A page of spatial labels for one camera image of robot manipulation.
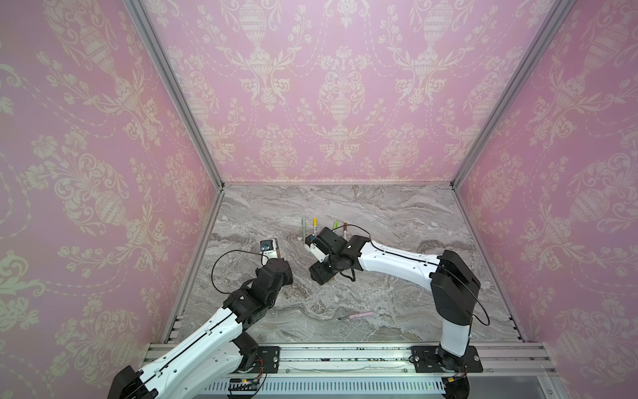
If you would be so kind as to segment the pink fountain pen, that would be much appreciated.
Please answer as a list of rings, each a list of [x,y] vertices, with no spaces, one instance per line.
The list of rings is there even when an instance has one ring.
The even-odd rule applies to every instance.
[[[342,320],[352,321],[352,320],[358,320],[358,319],[366,319],[366,318],[372,317],[373,315],[374,315],[374,313],[372,311],[368,311],[368,312],[357,313],[357,314],[349,314],[347,316],[343,316],[343,317],[338,318],[338,320],[339,321],[342,321]]]

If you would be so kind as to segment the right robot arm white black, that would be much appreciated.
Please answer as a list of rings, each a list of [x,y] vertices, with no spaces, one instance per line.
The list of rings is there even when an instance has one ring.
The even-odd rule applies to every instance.
[[[356,280],[357,271],[375,272],[405,279],[430,291],[442,319],[435,359],[446,371],[467,372],[470,366],[465,355],[470,347],[481,284],[460,255],[447,249],[439,255],[410,253],[365,236],[344,239],[329,228],[310,234],[304,244],[317,259],[309,271],[312,280],[320,285],[350,270],[351,281]]]

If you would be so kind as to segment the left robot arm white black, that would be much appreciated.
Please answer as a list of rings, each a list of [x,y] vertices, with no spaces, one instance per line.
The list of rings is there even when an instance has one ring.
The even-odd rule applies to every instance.
[[[214,380],[254,366],[259,345],[248,329],[263,319],[281,288],[292,284],[285,259],[269,259],[214,315],[167,354],[116,374],[109,398],[194,398]]]

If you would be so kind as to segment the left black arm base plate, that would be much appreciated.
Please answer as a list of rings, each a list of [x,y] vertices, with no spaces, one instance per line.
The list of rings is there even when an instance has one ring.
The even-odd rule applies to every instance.
[[[280,346],[259,346],[250,365],[241,362],[240,367],[233,370],[232,374],[260,374],[265,372],[278,373],[282,348]]]

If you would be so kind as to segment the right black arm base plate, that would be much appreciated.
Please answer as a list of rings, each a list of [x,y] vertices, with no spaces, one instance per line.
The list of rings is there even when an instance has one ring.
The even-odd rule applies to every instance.
[[[412,346],[408,360],[415,367],[417,373],[483,372],[481,359],[474,346],[468,346],[462,357],[446,352],[439,346]]]

